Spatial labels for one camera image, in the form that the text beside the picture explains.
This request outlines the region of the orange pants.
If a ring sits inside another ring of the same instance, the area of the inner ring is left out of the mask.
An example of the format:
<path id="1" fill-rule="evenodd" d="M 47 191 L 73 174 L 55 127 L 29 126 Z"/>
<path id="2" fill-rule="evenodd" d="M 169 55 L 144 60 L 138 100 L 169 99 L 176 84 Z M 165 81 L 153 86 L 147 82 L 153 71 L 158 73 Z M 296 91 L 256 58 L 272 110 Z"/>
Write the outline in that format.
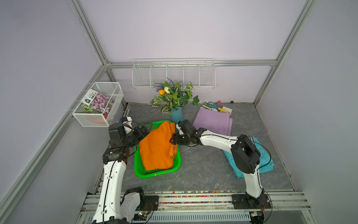
<path id="1" fill-rule="evenodd" d="M 176 124 L 165 121 L 140 142 L 140 157 L 146 171 L 172 168 L 178 149 L 169 141 L 175 131 Z"/>

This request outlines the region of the purple pants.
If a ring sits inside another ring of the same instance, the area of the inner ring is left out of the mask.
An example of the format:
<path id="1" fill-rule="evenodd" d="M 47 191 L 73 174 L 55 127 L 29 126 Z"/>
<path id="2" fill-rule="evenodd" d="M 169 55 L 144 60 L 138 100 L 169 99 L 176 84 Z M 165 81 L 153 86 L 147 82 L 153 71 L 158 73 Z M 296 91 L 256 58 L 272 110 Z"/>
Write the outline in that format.
<path id="1" fill-rule="evenodd" d="M 211 132 L 230 136 L 233 119 L 229 113 L 219 113 L 200 108 L 193 122 L 196 129 L 204 128 Z"/>

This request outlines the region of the teal striped pants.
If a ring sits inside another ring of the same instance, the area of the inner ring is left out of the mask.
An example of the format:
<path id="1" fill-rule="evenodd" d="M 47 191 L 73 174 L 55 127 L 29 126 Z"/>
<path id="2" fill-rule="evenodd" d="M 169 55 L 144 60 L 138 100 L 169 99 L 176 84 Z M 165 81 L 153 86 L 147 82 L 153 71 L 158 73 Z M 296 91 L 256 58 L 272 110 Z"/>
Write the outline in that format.
<path id="1" fill-rule="evenodd" d="M 250 138 L 250 140 L 253 141 L 254 145 L 261 153 L 259 173 L 261 174 L 261 173 L 267 173 L 267 172 L 273 171 L 275 164 L 272 160 L 271 153 L 263 145 L 261 145 L 259 143 L 259 141 L 256 137 L 249 136 L 249 138 Z M 229 165 L 232 167 L 235 176 L 237 178 L 243 178 L 244 173 L 237 168 L 232 154 L 230 154 L 227 151 L 224 151 L 224 155 L 226 156 L 226 158 L 229 162 Z"/>

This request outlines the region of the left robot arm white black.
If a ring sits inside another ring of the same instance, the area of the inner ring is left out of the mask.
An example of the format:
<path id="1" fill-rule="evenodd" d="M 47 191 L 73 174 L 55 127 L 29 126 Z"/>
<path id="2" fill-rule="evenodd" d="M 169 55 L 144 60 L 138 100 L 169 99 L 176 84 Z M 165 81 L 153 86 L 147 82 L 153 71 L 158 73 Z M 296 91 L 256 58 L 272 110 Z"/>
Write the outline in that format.
<path id="1" fill-rule="evenodd" d="M 148 223 L 158 200 L 147 199 L 141 187 L 128 189 L 121 196 L 122 183 L 130 157 L 130 149 L 137 146 L 152 130 L 152 126 L 137 124 L 125 117 L 109 126 L 109 144 L 103 160 L 103 188 L 93 217 L 94 224 L 131 224 L 138 211 L 150 206 L 145 219 Z"/>

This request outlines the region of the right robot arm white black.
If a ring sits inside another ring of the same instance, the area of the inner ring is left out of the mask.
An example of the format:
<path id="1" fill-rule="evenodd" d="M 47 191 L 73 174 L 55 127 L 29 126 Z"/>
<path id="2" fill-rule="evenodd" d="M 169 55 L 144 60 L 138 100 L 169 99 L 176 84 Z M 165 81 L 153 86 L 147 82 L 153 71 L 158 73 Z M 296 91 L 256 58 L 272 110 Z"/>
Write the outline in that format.
<path id="1" fill-rule="evenodd" d="M 188 120 L 180 121 L 170 138 L 173 145 L 193 147 L 211 146 L 233 156 L 236 167 L 244 174 L 246 191 L 232 196 L 235 209 L 272 209 L 272 200 L 261 185 L 259 168 L 261 153 L 255 141 L 242 134 L 238 137 L 211 132 L 205 128 L 196 129 Z"/>

